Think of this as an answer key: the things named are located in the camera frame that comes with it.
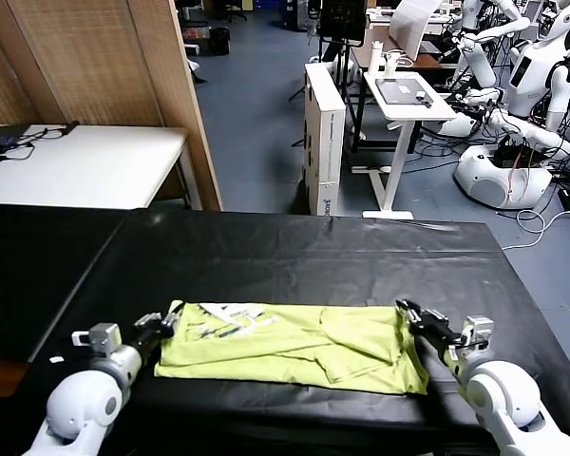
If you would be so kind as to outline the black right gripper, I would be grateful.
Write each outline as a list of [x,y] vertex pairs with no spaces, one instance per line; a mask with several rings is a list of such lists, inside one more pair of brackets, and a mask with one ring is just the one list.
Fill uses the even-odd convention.
[[423,311],[421,306],[407,299],[396,299],[395,307],[410,325],[410,332],[425,338],[444,364],[446,353],[461,347],[461,335],[449,328],[448,318],[443,314],[432,309]]

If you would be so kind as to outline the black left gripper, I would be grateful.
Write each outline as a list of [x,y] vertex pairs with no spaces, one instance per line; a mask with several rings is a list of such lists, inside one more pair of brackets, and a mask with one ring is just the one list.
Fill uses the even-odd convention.
[[164,317],[161,313],[146,313],[134,322],[131,346],[138,352],[143,364],[148,362],[164,338],[175,335],[183,309],[183,302],[174,302]]

